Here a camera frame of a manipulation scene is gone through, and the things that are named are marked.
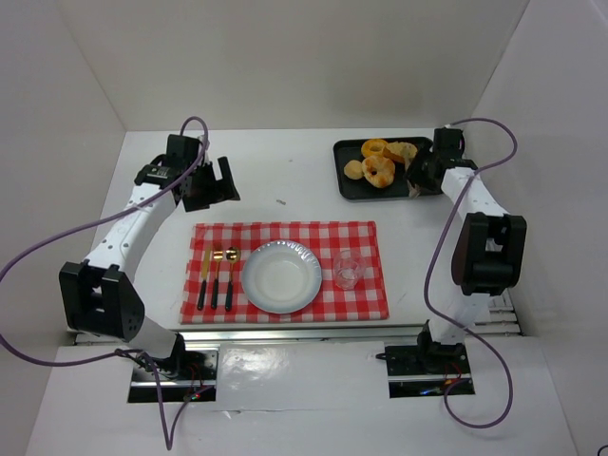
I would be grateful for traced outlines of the metal tongs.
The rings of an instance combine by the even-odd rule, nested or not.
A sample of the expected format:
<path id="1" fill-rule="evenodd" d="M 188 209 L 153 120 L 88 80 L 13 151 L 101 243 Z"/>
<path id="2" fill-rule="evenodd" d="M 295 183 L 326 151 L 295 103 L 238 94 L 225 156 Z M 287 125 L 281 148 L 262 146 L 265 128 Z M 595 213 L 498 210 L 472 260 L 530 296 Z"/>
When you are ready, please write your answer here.
<path id="1" fill-rule="evenodd" d="M 408 185 L 408 189 L 409 189 L 408 196 L 409 196 L 411 199 L 417 198 L 417 197 L 419 197 L 419 196 L 420 196 L 420 194 L 421 194 L 421 188 L 420 188 L 418 185 L 415 185 L 415 184 L 411 184 L 411 183 L 410 183 L 410 184 Z"/>

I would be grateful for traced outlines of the toasted bread slice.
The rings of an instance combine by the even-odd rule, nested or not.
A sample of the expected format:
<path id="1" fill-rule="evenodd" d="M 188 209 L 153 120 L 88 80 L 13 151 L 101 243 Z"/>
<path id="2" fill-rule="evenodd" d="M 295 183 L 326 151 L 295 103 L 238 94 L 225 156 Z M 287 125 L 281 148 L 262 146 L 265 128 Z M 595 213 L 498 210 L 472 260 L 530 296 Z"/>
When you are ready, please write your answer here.
<path id="1" fill-rule="evenodd" d="M 405 166 L 409 165 L 417 153 L 418 148 L 411 142 L 389 142 L 383 150 L 384 157 Z"/>

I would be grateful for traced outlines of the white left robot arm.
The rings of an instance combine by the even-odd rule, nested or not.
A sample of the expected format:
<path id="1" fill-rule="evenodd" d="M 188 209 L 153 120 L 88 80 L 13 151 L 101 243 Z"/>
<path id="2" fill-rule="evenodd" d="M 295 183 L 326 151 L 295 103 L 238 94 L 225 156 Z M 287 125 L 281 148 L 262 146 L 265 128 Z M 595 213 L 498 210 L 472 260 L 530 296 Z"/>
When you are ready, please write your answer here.
<path id="1" fill-rule="evenodd" d="M 210 161 L 206 149 L 201 138 L 170 135 L 165 152 L 138 172 L 123 214 L 100 243 L 59 273 L 70 329 L 121 340 L 170 372 L 187 362 L 184 339 L 146 316 L 132 281 L 154 236 L 178 207 L 194 212 L 238 200 L 227 158 Z"/>

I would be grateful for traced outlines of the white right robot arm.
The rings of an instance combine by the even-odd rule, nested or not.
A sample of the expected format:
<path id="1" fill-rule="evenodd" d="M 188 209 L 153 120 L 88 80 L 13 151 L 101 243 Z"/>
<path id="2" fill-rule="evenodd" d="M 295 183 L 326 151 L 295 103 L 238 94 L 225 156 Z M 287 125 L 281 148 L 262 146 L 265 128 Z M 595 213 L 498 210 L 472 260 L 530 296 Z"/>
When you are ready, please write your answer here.
<path id="1" fill-rule="evenodd" d="M 445 195 L 450 222 L 462 222 L 450 263 L 458 294 L 432 308 L 417 338 L 422 355 L 449 357 L 464 351 L 466 330 L 496 296 L 520 278 L 527 232 L 524 217 L 508 213 L 490 194 L 474 161 L 465 157 L 464 132 L 453 126 L 434 130 L 432 145 L 421 149 L 406 171 L 409 195 Z"/>

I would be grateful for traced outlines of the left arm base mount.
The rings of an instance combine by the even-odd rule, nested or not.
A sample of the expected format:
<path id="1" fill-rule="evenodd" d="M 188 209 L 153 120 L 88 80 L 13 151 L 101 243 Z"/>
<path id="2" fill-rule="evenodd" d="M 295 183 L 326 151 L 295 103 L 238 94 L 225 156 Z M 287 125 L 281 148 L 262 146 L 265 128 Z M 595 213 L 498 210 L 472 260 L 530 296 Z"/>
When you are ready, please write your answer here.
<path id="1" fill-rule="evenodd" d="M 170 370 L 167 363 L 156 362 L 161 384 L 161 396 L 165 403 L 179 403 L 189 398 L 191 402 L 215 402 L 219 350 L 204 349 L 187 351 L 180 364 Z M 135 358 L 127 402 L 151 404 L 158 401 L 156 378 L 152 368 L 139 355 Z"/>

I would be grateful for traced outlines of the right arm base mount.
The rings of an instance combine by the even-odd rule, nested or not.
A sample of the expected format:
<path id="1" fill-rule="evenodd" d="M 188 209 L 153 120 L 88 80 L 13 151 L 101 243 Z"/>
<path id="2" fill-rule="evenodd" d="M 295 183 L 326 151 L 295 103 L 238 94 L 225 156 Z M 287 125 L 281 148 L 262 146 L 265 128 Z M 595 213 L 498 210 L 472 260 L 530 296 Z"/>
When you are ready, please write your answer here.
<path id="1" fill-rule="evenodd" d="M 427 328 L 415 343 L 386 345 L 375 359 L 386 366 L 390 399 L 475 393 L 465 344 L 434 342 Z"/>

